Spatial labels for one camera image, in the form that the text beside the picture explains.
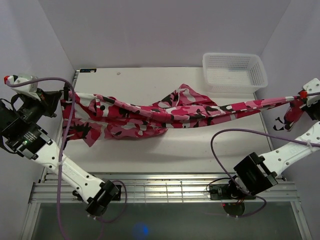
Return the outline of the pink camouflage trousers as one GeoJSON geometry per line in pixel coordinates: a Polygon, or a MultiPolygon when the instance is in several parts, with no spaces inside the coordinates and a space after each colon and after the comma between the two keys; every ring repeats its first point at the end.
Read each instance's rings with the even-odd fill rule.
{"type": "Polygon", "coordinates": [[[213,126],[244,118],[285,104],[289,108],[281,123],[290,130],[303,114],[305,100],[298,96],[258,99],[217,105],[208,96],[182,84],[151,105],[125,103],[112,96],[77,92],[61,99],[62,130],[68,140],[84,140],[93,146],[103,139],[138,139],[164,134],[168,129],[213,126]]]}

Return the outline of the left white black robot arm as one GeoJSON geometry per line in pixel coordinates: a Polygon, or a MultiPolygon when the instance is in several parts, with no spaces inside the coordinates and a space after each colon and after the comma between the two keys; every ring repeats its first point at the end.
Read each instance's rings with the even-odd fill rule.
{"type": "Polygon", "coordinates": [[[110,180],[95,177],[66,156],[59,145],[38,124],[42,116],[54,117],[60,91],[43,91],[37,83],[21,85],[12,83],[21,98],[19,109],[8,109],[0,104],[0,147],[47,168],[73,187],[72,194],[87,204],[86,211],[93,217],[101,217],[108,204],[120,190],[110,180]]]}

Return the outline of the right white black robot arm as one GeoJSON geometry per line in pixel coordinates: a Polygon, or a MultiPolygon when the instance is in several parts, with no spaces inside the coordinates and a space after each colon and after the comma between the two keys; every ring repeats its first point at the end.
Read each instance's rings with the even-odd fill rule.
{"type": "Polygon", "coordinates": [[[237,199],[246,191],[257,195],[278,184],[279,177],[288,167],[320,150],[320,122],[317,121],[307,132],[290,140],[273,151],[246,156],[235,167],[235,181],[226,185],[226,194],[237,199]]]}

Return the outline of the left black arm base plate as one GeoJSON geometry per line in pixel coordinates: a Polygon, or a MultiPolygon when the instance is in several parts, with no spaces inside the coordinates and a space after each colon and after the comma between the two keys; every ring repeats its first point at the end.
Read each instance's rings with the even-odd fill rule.
{"type": "MultiPolygon", "coordinates": [[[[112,201],[120,201],[121,200],[121,194],[122,194],[122,186],[120,184],[115,185],[118,188],[118,193],[112,198],[112,201]]],[[[76,191],[72,191],[72,195],[78,200],[83,201],[83,198],[81,195],[76,191]]]]}

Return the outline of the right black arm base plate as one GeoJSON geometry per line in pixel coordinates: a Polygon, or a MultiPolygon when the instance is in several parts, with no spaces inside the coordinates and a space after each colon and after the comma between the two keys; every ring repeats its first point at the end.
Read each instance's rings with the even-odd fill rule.
{"type": "Polygon", "coordinates": [[[244,194],[231,184],[210,185],[208,192],[211,200],[255,200],[255,196],[244,194]]]}

